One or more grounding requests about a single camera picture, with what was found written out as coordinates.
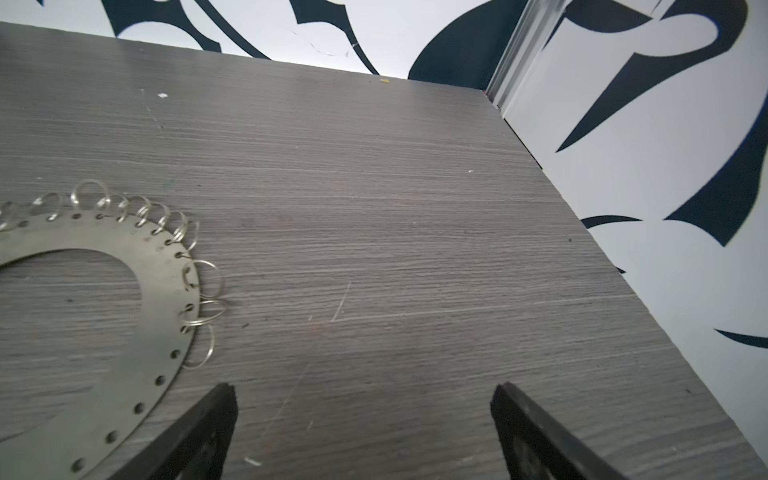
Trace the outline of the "steel ring plate with keyrings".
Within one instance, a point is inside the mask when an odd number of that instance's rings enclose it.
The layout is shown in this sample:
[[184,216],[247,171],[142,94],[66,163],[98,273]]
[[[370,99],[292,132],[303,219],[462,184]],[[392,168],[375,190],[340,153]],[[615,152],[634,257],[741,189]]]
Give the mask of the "steel ring plate with keyrings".
[[[152,211],[160,207],[157,220]],[[21,207],[1,206],[1,263],[64,251],[108,255],[138,281],[137,329],[116,363],[81,399],[43,424],[1,443],[4,479],[81,479],[107,459],[160,402],[180,370],[194,331],[210,327],[190,251],[199,224],[142,195],[116,194],[80,181],[64,196],[47,192]]]

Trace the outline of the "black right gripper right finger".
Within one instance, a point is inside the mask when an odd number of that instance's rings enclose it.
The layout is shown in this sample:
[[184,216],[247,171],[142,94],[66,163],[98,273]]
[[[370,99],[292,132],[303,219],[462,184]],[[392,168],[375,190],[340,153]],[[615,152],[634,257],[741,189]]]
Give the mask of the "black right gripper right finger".
[[512,383],[490,411],[512,479],[621,479],[623,475]]

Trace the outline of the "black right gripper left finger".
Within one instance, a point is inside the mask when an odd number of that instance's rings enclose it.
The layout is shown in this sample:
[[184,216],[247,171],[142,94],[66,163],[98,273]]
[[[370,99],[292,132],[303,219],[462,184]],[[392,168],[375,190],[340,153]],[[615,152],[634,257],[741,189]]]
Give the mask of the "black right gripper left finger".
[[114,479],[219,479],[238,419],[235,388],[219,383]]

